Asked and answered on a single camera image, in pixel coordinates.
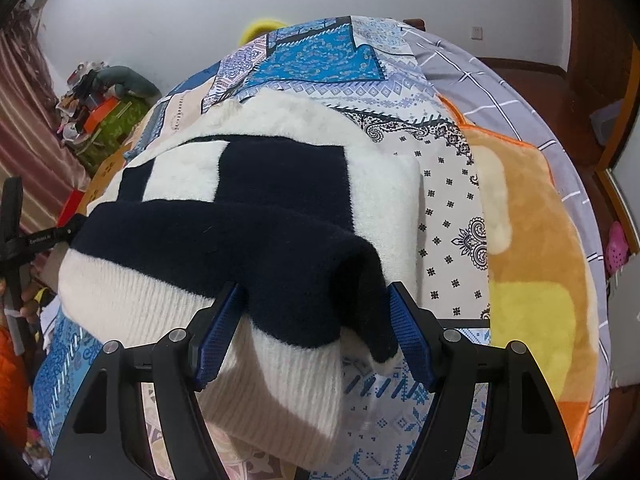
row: curtain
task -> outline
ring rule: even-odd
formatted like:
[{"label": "curtain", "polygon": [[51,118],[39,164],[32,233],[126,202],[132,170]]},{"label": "curtain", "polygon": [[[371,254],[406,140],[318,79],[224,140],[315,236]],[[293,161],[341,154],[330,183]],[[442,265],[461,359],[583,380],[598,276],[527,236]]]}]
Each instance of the curtain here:
[{"label": "curtain", "polygon": [[71,190],[89,182],[54,135],[56,96],[31,16],[23,1],[0,29],[0,184],[22,176],[20,225],[27,232],[52,227]]}]

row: finger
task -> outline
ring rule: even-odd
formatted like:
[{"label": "finger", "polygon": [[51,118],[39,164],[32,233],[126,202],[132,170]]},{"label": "finger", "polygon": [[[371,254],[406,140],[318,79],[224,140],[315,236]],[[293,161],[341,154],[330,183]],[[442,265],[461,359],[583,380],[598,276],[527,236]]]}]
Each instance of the finger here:
[{"label": "finger", "polygon": [[38,309],[40,305],[35,300],[27,301],[20,309],[20,315],[29,323],[36,323],[38,321]]},{"label": "finger", "polygon": [[38,293],[38,291],[42,287],[39,283],[31,282],[27,287],[23,290],[21,297],[23,301],[29,301],[34,298],[34,296]]}]

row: wooden door frame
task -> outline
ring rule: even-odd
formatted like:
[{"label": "wooden door frame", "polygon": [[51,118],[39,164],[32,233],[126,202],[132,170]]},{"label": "wooden door frame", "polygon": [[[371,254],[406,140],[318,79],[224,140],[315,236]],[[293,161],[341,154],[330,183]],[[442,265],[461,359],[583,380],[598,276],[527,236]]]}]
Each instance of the wooden door frame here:
[{"label": "wooden door frame", "polygon": [[636,122],[640,105],[640,50],[634,43],[631,57],[631,71],[626,85],[625,97],[622,101],[620,114],[614,124],[611,137],[596,165],[595,173],[611,200],[611,204],[618,215],[625,232],[626,241],[632,253],[640,253],[640,233],[633,222],[631,212],[625,203],[620,188],[613,177],[612,170],[620,158],[631,130]]}]

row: blue gripper pad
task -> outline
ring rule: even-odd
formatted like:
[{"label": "blue gripper pad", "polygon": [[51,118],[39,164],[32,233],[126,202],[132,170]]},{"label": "blue gripper pad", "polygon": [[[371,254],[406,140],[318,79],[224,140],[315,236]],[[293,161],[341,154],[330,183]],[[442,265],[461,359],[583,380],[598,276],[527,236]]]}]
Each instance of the blue gripper pad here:
[{"label": "blue gripper pad", "polygon": [[414,317],[409,311],[400,293],[389,285],[389,305],[391,307],[391,326],[398,339],[411,375],[416,381],[429,388],[436,380],[431,369],[431,349],[422,336]]},{"label": "blue gripper pad", "polygon": [[226,351],[244,313],[244,307],[244,294],[241,293],[239,285],[236,285],[198,348],[198,371],[195,381],[199,387],[204,388],[218,376]]}]

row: pink shoe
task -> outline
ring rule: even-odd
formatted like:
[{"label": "pink shoe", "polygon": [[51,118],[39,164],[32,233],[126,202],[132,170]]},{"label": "pink shoe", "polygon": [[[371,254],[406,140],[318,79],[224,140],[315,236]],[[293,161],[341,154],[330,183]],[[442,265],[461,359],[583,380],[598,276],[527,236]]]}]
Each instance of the pink shoe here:
[{"label": "pink shoe", "polygon": [[620,225],[620,222],[613,222],[609,230],[609,243],[604,257],[604,262],[611,276],[626,264],[628,250],[629,244],[626,243],[622,225]]}]

